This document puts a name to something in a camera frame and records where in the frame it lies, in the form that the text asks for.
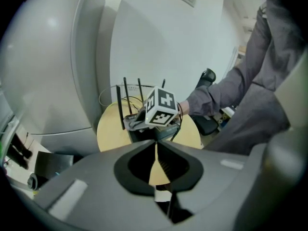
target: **white strip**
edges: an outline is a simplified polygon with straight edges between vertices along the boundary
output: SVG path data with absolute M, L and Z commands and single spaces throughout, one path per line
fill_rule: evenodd
M 87 187 L 88 185 L 85 182 L 75 180 L 60 199 L 50 207 L 49 214 L 61 221 L 66 220 Z
M 172 193 L 169 191 L 155 190 L 155 202 L 168 202 L 171 200 Z
M 237 170 L 241 170 L 244 167 L 244 162 L 228 160 L 228 159 L 221 160 L 220 164 Z

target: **white wall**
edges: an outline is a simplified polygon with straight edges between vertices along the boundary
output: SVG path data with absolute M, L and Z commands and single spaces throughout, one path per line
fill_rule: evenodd
M 96 49 L 96 75 L 99 93 L 110 86 L 111 37 L 120 2 L 121 0 L 105 0 Z M 101 102 L 106 104 L 111 102 L 110 92 L 104 92 Z
M 113 30 L 110 84 L 161 85 L 187 98 L 214 54 L 223 0 L 122 0 Z
M 216 83 L 220 82 L 229 66 L 234 47 L 246 45 L 245 33 L 232 0 L 224 0 L 223 9 L 214 46 L 214 54 L 209 68 L 216 73 Z

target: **black chair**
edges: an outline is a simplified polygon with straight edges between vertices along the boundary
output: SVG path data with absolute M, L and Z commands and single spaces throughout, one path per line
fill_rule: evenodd
M 215 80 L 216 80 L 216 74 L 214 73 L 213 70 L 208 68 L 208 69 L 206 69 L 206 71 L 204 71 L 201 74 L 201 77 L 199 79 L 199 82 L 198 82 L 196 88 L 198 88 L 200 86 L 209 87 L 213 84 L 213 82 Z M 210 120 L 207 120 L 203 116 L 191 115 L 191 118 L 193 119 L 193 121 L 195 122 L 199 132 L 203 136 L 206 136 L 206 135 L 213 133 L 218 128 L 217 121 L 212 117 L 210 117 Z

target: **desk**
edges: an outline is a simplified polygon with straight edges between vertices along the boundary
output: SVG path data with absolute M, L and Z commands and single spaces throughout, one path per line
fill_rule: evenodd
M 122 104 L 122 108 L 123 116 L 129 115 L 128 106 Z M 132 111 L 136 112 L 137 110 L 132 106 Z M 97 127 L 97 142 L 101 152 L 131 144 L 127 130 L 122 130 L 117 104 L 111 105 L 103 113 Z M 183 117 L 181 130 L 173 142 L 196 149 L 202 148 L 199 131 L 190 116 L 185 115 Z M 149 184 L 163 185 L 168 183 L 170 181 L 158 163 L 156 149 L 155 162 L 151 170 Z

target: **chair backrest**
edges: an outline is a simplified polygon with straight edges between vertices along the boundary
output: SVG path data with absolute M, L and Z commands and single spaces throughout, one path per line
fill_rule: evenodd
M 210 85 L 213 84 L 213 82 L 216 80 L 216 74 L 214 73 L 213 70 L 207 68 L 206 71 L 204 71 L 201 74 L 201 77 L 199 79 L 199 82 L 196 86 L 196 88 L 200 86 L 207 86 L 209 87 Z

